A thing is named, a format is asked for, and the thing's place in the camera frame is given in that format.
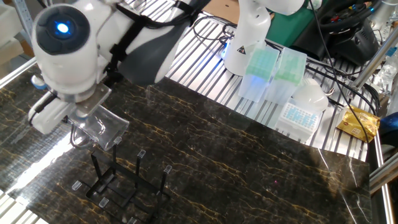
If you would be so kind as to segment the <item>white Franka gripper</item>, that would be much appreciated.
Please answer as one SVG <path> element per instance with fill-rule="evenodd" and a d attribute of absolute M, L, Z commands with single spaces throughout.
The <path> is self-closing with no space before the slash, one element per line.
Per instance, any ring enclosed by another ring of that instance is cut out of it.
<path fill-rule="evenodd" d="M 75 110 L 74 103 L 64 102 L 53 93 L 46 93 L 29 110 L 28 122 L 42 134 L 49 134 L 59 122 L 68 124 L 68 116 Z"/>

